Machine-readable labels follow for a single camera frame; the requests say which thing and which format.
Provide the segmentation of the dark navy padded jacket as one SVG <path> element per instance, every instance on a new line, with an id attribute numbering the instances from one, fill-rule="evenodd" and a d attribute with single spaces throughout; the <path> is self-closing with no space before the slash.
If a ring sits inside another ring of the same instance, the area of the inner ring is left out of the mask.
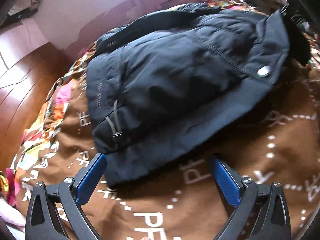
<path id="1" fill-rule="evenodd" d="M 146 176 L 250 112 L 310 46 L 281 11 L 187 4 L 101 36 L 86 72 L 110 186 Z"/>

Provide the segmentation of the brown patterned blanket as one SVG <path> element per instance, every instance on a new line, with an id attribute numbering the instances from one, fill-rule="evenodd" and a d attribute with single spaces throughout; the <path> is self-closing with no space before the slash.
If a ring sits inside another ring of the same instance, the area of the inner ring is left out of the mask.
<path id="1" fill-rule="evenodd" d="M 144 180 L 111 189 L 102 179 L 83 210 L 103 239 L 212 239 L 227 212 L 209 172 L 211 156 L 223 159 L 256 183 L 279 181 L 289 208 L 292 235 L 299 239 L 319 210 L 319 46 L 310 44 L 306 67 L 272 99 L 267 114 L 215 137 L 187 159 Z M 59 183 L 96 154 L 86 100 L 86 64 L 91 46 L 58 79 L 36 121 L 25 130 L 12 163 L 21 213 L 37 181 Z"/>

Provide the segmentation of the colourful cartoon bed sheet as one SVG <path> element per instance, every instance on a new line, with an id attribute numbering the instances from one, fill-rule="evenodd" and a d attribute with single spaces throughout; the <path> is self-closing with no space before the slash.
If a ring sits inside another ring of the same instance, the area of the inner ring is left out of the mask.
<path id="1" fill-rule="evenodd" d="M 50 85 L 11 175 L 23 209 L 97 153 L 89 206 L 220 205 L 214 159 L 289 205 L 319 202 L 319 43 L 282 11 L 186 4 L 112 29 Z"/>

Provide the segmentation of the wooden headboard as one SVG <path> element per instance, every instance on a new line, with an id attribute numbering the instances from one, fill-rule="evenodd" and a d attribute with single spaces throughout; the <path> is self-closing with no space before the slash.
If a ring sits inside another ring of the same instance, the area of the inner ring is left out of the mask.
<path id="1" fill-rule="evenodd" d="M 17 153 L 24 129 L 35 121 L 55 81 L 72 62 L 50 42 L 35 49 L 1 76 L 1 170 Z"/>

